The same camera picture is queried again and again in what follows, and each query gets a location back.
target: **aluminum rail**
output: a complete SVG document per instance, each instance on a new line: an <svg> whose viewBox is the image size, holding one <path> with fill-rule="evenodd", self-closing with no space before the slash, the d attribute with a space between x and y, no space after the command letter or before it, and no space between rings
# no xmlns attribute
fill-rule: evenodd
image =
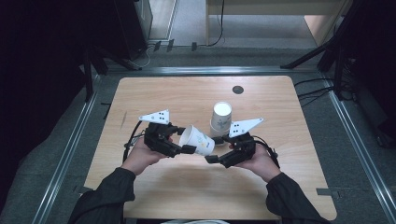
<svg viewBox="0 0 396 224"><path fill-rule="evenodd" d="M324 84L325 87L332 86L332 83L329 80L324 81ZM389 223L396 224L396 204L390 189L388 188L388 185L385 183L384 178L376 168L369 151L361 140L361 136L353 124L352 118L349 116L344 102L340 102L333 91L329 92L329 94L332 104L334 105L340 120L343 122L346 133L361 162L361 166L363 167L364 172L367 174L367 177L373 187L379 203L382 206L382 209L385 212L385 215L388 218Z"/></svg>
<svg viewBox="0 0 396 224"><path fill-rule="evenodd" d="M112 67L112 72L125 74L125 68ZM279 66L199 66L199 67L153 67L140 71L127 72L128 77L166 77L166 76L279 76L279 74L317 73L315 65L300 66L294 69L282 69Z"/></svg>
<svg viewBox="0 0 396 224"><path fill-rule="evenodd" d="M100 77L96 75L94 80L94 86L98 86L99 84L100 84ZM53 203L55 202L56 196L58 195L59 189L64 181L64 176L66 175L70 161L73 159L73 155L75 153L79 138L81 137L85 124L87 123L87 119L91 114L93 104L96 100L96 96L97 93L94 92L90 101L87 102L82 108L76 126L74 127L74 130L71 133L71 136L64 149L64 154L62 155L58 163L58 166L56 167L52 179L46 188L41 204L39 205L38 210L35 213L35 217L32 222L34 224L42 224L42 223L46 223L47 221L47 218L50 214L50 210L53 206Z"/></svg>

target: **tipped paper cup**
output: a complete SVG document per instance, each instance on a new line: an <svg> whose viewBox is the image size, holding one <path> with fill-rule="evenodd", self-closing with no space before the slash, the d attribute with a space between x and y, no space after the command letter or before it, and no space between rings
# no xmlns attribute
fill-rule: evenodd
<svg viewBox="0 0 396 224"><path fill-rule="evenodd" d="M215 141L196 129L194 126L190 125L180 136L179 145L181 147L184 145L197 147L195 149L196 154L208 156L212 153L213 148L215 147Z"/></svg>

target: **white paper cup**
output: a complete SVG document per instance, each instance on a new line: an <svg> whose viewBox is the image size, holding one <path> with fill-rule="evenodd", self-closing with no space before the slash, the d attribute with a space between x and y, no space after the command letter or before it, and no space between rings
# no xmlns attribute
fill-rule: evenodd
<svg viewBox="0 0 396 224"><path fill-rule="evenodd" d="M215 141L213 141L213 139L192 125L184 130L183 134L180 136L178 144L181 147L184 145L197 147L195 149L195 153L202 156L210 155L215 147Z"/></svg>
<svg viewBox="0 0 396 224"><path fill-rule="evenodd" d="M220 132L230 129L231 112L233 109L227 102L218 102L213 106L213 115L210 120L211 126Z"/></svg>
<svg viewBox="0 0 396 224"><path fill-rule="evenodd" d="M212 138L213 137L222 137L223 135L228 134L230 132L230 129L225 130L225 131L216 130L215 128L212 127L212 122L209 122L209 125L210 125L210 135L209 136ZM216 146L224 146L224 144L225 144L225 142L221 143L221 144L216 144Z"/></svg>

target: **person's hand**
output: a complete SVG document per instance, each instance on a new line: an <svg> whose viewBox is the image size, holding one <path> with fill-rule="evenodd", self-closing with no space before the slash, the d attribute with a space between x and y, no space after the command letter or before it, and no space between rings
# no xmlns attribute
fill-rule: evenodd
<svg viewBox="0 0 396 224"><path fill-rule="evenodd" d="M281 173L271 160L267 150L260 144L256 144L256 153L254 153L251 160L240 162L235 167L248 169L267 183Z"/></svg>
<svg viewBox="0 0 396 224"><path fill-rule="evenodd" d="M160 159L166 158L162 153L152 151L146 146L144 138L137 140L128 158L121 168L132 171L135 175L140 175L150 165L157 163Z"/></svg>

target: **black jacket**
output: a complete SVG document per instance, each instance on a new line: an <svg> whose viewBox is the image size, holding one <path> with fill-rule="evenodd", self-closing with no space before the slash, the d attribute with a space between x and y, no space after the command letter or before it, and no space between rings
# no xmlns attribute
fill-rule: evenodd
<svg viewBox="0 0 396 224"><path fill-rule="evenodd" d="M97 190L88 191L79 198L68 223L119 223L123 204L134 200L135 178L134 173L117 168ZM330 223L320 216L300 186L287 175L282 173L274 177L267 189L268 210L281 216L283 223Z"/></svg>

